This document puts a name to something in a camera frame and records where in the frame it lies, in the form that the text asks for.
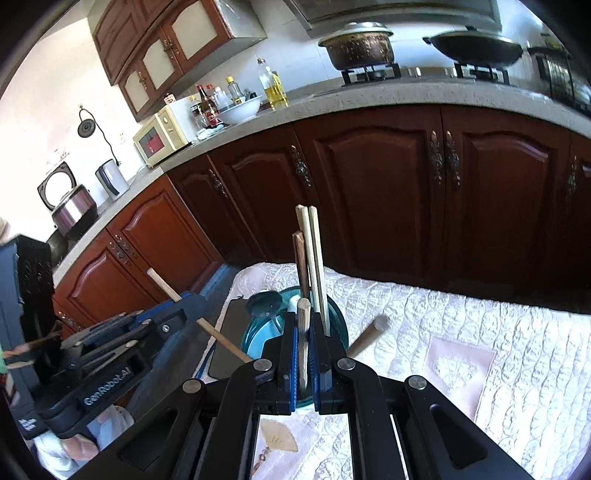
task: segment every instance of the stove burner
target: stove burner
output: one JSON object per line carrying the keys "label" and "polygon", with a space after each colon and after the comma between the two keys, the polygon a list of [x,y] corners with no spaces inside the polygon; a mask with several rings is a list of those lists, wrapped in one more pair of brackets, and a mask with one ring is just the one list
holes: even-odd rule
{"label": "stove burner", "polygon": [[390,67],[392,69],[393,76],[387,75],[388,72],[387,72],[386,68],[380,69],[380,70],[375,70],[374,67],[363,67],[362,72],[356,73],[356,75],[355,75],[356,81],[355,82],[351,81],[351,76],[350,76],[350,74],[355,73],[355,71],[354,70],[343,70],[341,72],[341,74],[343,75],[343,81],[345,82],[345,85],[343,85],[343,86],[355,85],[357,83],[381,82],[383,80],[389,80],[389,79],[393,79],[393,78],[398,79],[402,76],[400,73],[400,67],[398,66],[398,63],[393,63],[391,65],[387,65],[386,67]]}
{"label": "stove burner", "polygon": [[[470,67],[469,65],[455,63],[456,74],[458,78],[465,78],[462,67]],[[509,84],[509,73],[506,70],[493,69],[491,67],[484,67],[479,65],[472,65],[473,69],[468,70],[469,75],[473,75],[476,80],[483,80],[485,82],[498,83],[499,76],[502,75],[502,81],[506,85]]]}

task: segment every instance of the cooking pot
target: cooking pot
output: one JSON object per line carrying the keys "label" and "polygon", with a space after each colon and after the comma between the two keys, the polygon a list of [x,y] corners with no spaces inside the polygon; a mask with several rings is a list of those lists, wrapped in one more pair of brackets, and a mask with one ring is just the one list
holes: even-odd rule
{"label": "cooking pot", "polygon": [[474,27],[423,37],[423,40],[461,65],[504,69],[519,60],[523,53],[518,43]]}
{"label": "cooking pot", "polygon": [[[54,206],[47,200],[46,187],[49,179],[57,173],[68,175],[72,189],[62,197],[57,206]],[[58,165],[37,187],[37,191],[45,206],[50,210],[51,218],[57,229],[68,240],[79,240],[98,218],[96,202],[84,185],[76,184],[74,174],[66,162]]]}
{"label": "cooking pot", "polygon": [[321,38],[319,47],[326,48],[333,67],[352,70],[394,63],[390,43],[392,31],[378,22],[351,22],[342,30]]}

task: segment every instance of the cooking oil bottle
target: cooking oil bottle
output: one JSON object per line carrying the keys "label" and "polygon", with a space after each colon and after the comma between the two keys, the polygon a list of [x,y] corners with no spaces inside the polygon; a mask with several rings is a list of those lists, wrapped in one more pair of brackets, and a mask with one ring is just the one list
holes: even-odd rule
{"label": "cooking oil bottle", "polygon": [[258,59],[257,62],[259,64],[259,79],[271,108],[276,110],[277,108],[288,106],[285,90],[277,72],[271,70],[265,59]]}

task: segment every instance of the microwave oven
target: microwave oven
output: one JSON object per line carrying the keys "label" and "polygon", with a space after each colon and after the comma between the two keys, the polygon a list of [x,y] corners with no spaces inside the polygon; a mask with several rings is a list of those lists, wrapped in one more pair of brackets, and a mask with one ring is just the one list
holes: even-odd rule
{"label": "microwave oven", "polygon": [[134,143],[144,161],[153,167],[197,137],[199,127],[189,98],[169,103],[155,113],[134,135]]}

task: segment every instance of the range hood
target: range hood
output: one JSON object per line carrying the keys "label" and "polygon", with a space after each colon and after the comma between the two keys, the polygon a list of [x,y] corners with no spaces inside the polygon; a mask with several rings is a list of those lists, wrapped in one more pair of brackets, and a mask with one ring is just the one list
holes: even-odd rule
{"label": "range hood", "polygon": [[436,22],[500,31],[496,0],[283,0],[311,37],[348,22]]}

